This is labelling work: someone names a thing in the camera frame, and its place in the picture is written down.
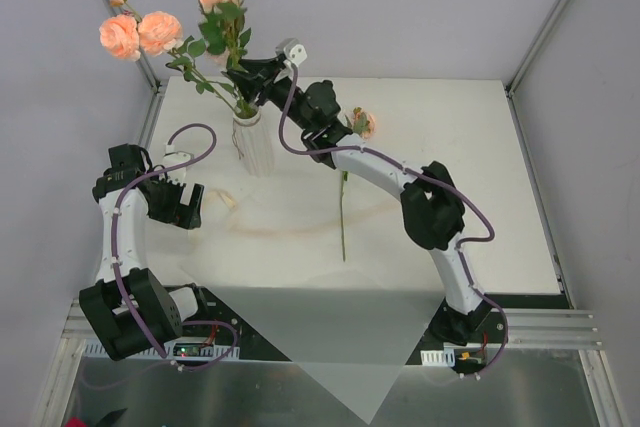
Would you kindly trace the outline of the peach rose stem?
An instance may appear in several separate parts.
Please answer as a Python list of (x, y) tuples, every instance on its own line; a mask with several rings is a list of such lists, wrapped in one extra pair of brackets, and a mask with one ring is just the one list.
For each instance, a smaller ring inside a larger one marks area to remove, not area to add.
[(195, 85), (199, 94), (212, 93), (232, 110), (230, 101), (197, 69), (196, 58), (204, 53), (205, 42), (185, 38), (182, 24), (172, 14), (156, 11), (142, 16), (129, 1), (128, 6), (140, 16), (136, 26), (143, 52), (151, 57), (168, 55), (170, 70), (180, 72), (186, 82)]
[(198, 0), (202, 22), (200, 33), (206, 52), (226, 70), (238, 70), (247, 54), (251, 28), (246, 25), (246, 0)]

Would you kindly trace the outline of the pink flowers with green leaves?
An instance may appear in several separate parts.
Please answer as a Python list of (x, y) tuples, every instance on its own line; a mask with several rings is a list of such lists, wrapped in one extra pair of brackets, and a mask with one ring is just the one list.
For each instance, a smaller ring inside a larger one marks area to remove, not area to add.
[[(376, 130), (375, 117), (362, 109), (356, 107), (350, 114), (345, 117), (347, 126), (359, 137), (364, 140), (370, 139)], [(342, 260), (346, 261), (346, 229), (345, 229), (345, 214), (344, 214), (344, 195), (345, 187), (348, 182), (349, 174), (342, 172), (340, 174), (340, 195), (339, 195), (339, 214), (340, 214), (340, 240), (341, 240), (341, 256)]]

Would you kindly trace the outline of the white wrapping paper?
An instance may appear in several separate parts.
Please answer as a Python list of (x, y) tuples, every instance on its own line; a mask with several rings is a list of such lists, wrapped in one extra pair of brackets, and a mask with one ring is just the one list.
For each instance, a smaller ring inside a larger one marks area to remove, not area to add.
[[(339, 220), (335, 182), (300, 193), (260, 186), (231, 193), (249, 227), (307, 227)], [(429, 254), (404, 232), (398, 202), (358, 181), (346, 214), (390, 201), (396, 209), (301, 237), (229, 232), (228, 212), (202, 206), (202, 227), (184, 270), (363, 421), (371, 421), (441, 303)]]

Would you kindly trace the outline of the pale pink rose stem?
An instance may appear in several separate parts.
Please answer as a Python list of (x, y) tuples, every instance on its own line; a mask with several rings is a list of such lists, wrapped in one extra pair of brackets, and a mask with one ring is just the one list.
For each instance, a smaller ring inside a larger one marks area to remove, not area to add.
[(221, 55), (207, 54), (207, 57), (214, 61), (220, 68), (221, 75), (224, 77), (221, 81), (212, 81), (215, 89), (220, 93), (226, 93), (230, 98), (230, 104), (234, 114), (241, 119), (251, 119), (258, 114), (258, 108), (249, 103), (235, 83), (229, 80), (224, 73), (224, 69), (229, 62), (229, 52), (225, 51)]

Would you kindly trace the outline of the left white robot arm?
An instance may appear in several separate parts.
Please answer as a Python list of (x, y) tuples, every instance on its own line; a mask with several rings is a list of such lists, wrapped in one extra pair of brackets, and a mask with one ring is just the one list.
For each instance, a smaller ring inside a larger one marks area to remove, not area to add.
[(152, 163), (138, 145), (110, 148), (110, 166), (92, 189), (103, 219), (102, 254), (94, 285), (79, 293), (79, 305), (108, 356), (124, 360), (150, 348), (164, 355), (166, 343), (204, 334), (211, 312), (199, 287), (165, 287), (149, 268), (145, 227), (149, 220), (193, 230), (201, 225), (204, 194), (194, 184), (182, 201), (192, 155), (169, 145)]

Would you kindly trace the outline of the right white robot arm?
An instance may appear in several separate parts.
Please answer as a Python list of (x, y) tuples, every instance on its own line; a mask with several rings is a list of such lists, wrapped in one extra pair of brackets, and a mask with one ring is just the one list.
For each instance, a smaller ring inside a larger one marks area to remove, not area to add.
[(486, 320), (476, 309), (480, 300), (468, 286), (454, 251), (464, 230), (465, 208), (444, 165), (434, 162), (416, 173), (368, 148), (339, 119), (341, 108), (329, 80), (301, 90), (296, 86), (297, 74), (285, 72), (282, 58), (245, 60), (241, 65), (241, 70), (229, 69), (225, 76), (246, 101), (257, 106), (273, 103), (281, 110), (283, 121), (289, 119), (302, 130), (303, 155), (358, 176), (400, 202), (407, 235), (430, 252), (445, 287), (446, 304), (456, 311), (450, 316), (452, 334), (466, 342), (481, 335)]

